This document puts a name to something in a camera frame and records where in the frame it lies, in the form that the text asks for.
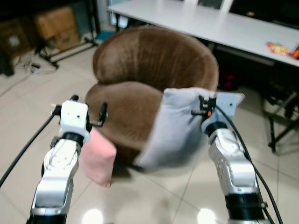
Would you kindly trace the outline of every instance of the white tiled floor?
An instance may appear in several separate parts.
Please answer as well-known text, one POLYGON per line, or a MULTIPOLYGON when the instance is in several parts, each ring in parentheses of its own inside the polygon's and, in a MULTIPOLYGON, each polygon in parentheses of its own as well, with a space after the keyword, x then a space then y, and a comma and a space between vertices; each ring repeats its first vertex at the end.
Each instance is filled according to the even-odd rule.
MULTIPOLYGON (((0 98, 0 175, 47 118, 51 103, 61 103, 73 93, 84 100, 96 83, 91 67, 94 50, 62 61, 55 74, 30 77, 0 98)), ((11 78, 0 76, 0 92, 23 77, 21 72, 11 78)), ((246 88, 240 91, 247 98, 237 110, 235 124, 278 203, 284 223, 298 224, 299 152, 280 157, 271 153, 267 147, 268 122, 261 115, 259 96, 246 88)), ((26 223, 43 157, 57 131, 56 120, 25 153, 1 188, 0 223, 26 223)), ((298 142, 298 133, 291 133, 279 149, 296 149, 298 142)), ((104 224, 226 223, 225 200, 207 152, 194 158, 188 167, 175 170, 141 174, 123 169, 127 169, 128 177, 115 178, 109 189, 92 183, 79 170, 67 223, 99 224, 96 218, 94 222, 83 222, 86 214, 95 214, 94 209, 102 211, 104 224), (213 217, 217 222, 208 220, 213 217)), ((270 203, 263 188, 262 193, 270 203)))

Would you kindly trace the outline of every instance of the cardboard box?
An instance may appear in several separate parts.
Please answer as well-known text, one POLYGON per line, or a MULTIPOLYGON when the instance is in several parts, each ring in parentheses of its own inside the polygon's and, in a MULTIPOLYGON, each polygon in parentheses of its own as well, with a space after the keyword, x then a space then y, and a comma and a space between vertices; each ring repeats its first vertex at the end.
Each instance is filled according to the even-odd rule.
POLYGON ((40 13, 35 17, 35 21, 37 30, 44 40, 49 40, 66 30, 76 28, 74 15, 70 7, 40 13))
POLYGON ((0 22, 0 44, 10 58, 31 50, 30 42, 18 19, 0 22))
POLYGON ((65 30, 54 37, 56 47, 59 50, 65 50, 75 46, 80 42, 79 34, 76 28, 65 30))

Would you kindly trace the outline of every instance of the black cable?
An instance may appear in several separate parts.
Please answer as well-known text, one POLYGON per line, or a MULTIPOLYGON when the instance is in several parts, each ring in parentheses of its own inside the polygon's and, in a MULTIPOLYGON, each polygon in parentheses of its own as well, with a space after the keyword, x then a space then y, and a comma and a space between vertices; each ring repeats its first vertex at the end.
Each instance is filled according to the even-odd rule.
MULTIPOLYGON (((216 108, 222 113, 222 115, 225 117, 225 119, 226 119, 226 120, 229 122, 229 124, 232 126, 232 128, 233 128, 235 134, 237 135, 238 139, 240 140, 240 142, 241 142, 241 144, 242 144, 242 147, 244 148, 244 154, 245 154, 245 157, 251 162, 251 164, 253 165, 254 170, 255 170, 255 172, 256 172, 258 178, 261 180, 263 186, 266 188, 266 191, 267 191, 267 193, 268 193, 268 195, 269 195, 269 198, 270 198, 270 200, 271 200, 271 203, 272 203, 273 209, 274 209, 274 211, 275 211, 275 214, 276 214, 276 216, 277 216, 277 219, 278 219, 279 224, 283 224, 283 221, 282 221, 282 218, 281 218, 280 213, 279 213, 279 211, 278 211, 278 207, 277 207, 277 205, 276 205, 275 199, 274 199, 274 197, 273 197, 273 195, 272 195, 272 193, 271 193, 271 191, 270 191, 270 189, 269 189, 269 187, 268 187, 266 181, 263 179, 262 175, 260 174, 260 172, 257 170, 257 168, 255 167, 255 165, 253 164, 253 162, 252 162, 252 160, 251 160, 251 157, 250 157, 250 155, 249 155, 248 149, 246 148, 246 145, 245 145, 245 143, 244 143, 242 137, 240 136, 240 133, 238 132, 237 128, 235 127, 235 125, 234 125, 234 123, 233 123, 233 121, 228 117, 228 115, 227 115, 227 114, 226 114, 226 113, 225 113, 219 106, 216 105, 216 108)), ((267 218, 271 221, 272 218, 270 217, 268 211, 265 212, 265 214, 266 214, 267 218)))
POLYGON ((50 123, 50 121, 53 119, 55 116, 54 113, 51 114, 51 116, 46 120, 46 122, 38 129, 38 131, 32 136, 32 138, 26 143, 26 145, 23 147, 23 149, 19 152, 17 157, 14 159, 12 164, 8 167, 7 171, 5 174, 2 176, 0 180, 0 188, 3 185, 4 181, 10 174, 10 172, 13 170, 17 162, 20 160, 20 158, 23 156, 23 154, 26 152, 26 150, 29 148, 29 146, 32 144, 32 142, 37 138, 37 136, 43 131, 43 129, 50 123))

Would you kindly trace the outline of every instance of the white table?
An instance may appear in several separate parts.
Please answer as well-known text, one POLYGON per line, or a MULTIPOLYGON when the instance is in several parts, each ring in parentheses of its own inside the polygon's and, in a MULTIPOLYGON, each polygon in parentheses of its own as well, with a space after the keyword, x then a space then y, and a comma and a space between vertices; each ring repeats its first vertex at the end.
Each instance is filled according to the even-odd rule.
POLYGON ((293 50, 299 30, 176 0, 131 0, 108 11, 299 67, 289 56, 273 54, 267 42, 293 50))

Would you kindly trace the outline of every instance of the light gray towel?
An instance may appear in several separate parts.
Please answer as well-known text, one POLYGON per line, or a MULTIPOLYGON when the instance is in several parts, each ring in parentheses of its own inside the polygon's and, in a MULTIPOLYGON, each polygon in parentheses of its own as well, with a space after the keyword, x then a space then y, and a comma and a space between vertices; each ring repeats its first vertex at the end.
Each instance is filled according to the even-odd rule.
POLYGON ((201 116, 199 95, 212 97, 213 91, 202 88, 166 89, 149 140, 135 165, 147 171, 186 164, 200 146, 201 116))

